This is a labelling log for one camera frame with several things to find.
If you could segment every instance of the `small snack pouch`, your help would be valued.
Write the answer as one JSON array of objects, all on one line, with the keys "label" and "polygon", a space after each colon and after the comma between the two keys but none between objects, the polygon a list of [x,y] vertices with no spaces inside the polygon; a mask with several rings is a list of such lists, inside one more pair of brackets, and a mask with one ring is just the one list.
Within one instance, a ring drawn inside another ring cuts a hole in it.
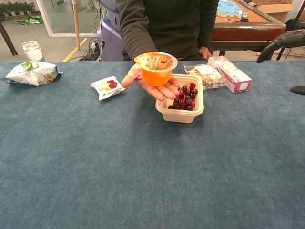
[{"label": "small snack pouch", "polygon": [[204,90],[226,86],[224,77],[210,65],[184,66],[184,70],[188,75],[200,76]]},{"label": "small snack pouch", "polygon": [[125,90],[114,76],[93,82],[90,86],[100,95],[99,100],[115,96]]}]

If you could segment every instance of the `plastic wrapper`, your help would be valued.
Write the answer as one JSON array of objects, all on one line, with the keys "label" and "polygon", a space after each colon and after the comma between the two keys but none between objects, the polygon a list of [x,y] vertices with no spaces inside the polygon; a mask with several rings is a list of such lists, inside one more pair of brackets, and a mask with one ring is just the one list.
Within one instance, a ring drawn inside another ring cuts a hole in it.
[{"label": "plastic wrapper", "polygon": [[34,86],[41,86],[52,83],[58,75],[58,66],[46,62],[28,61],[14,67],[11,72],[1,78],[6,83],[25,83]]},{"label": "plastic wrapper", "polygon": [[200,76],[204,90],[226,86],[224,77],[210,65],[198,64],[184,66],[184,70],[188,75]]},{"label": "plastic wrapper", "polygon": [[108,77],[90,84],[99,94],[99,100],[115,96],[125,90],[116,77]]}]

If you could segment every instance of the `fruit illustration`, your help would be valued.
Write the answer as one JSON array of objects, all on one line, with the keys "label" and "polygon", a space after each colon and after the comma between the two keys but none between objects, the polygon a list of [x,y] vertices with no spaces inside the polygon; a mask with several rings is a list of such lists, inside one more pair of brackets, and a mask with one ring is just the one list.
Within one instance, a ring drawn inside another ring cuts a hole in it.
[{"label": "fruit illustration", "polygon": [[107,82],[101,83],[101,88],[103,90],[111,90],[113,88],[116,88],[118,84],[114,80],[108,80]]},{"label": "fruit illustration", "polygon": [[51,75],[50,73],[47,73],[47,74],[46,74],[46,78],[47,78],[48,80],[53,80],[53,77],[52,77],[52,75]]}]

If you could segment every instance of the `blue chair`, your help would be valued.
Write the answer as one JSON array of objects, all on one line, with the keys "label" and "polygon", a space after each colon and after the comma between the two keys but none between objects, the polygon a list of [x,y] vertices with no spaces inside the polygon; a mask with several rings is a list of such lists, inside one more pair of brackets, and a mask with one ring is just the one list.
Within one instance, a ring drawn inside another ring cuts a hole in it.
[{"label": "blue chair", "polygon": [[97,29],[99,43],[105,41],[102,50],[102,61],[123,61],[124,42],[120,32],[120,13],[115,0],[100,0],[100,4],[107,9],[106,16]]}]

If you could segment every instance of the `glass door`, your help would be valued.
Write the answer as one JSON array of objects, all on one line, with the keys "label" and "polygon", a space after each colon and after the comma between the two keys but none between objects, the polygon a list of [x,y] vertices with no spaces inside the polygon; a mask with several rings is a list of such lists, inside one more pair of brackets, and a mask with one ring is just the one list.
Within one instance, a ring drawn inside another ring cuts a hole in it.
[{"label": "glass door", "polygon": [[[96,36],[100,25],[99,2],[76,0],[80,36]],[[50,36],[75,36],[72,0],[37,0]]]}]

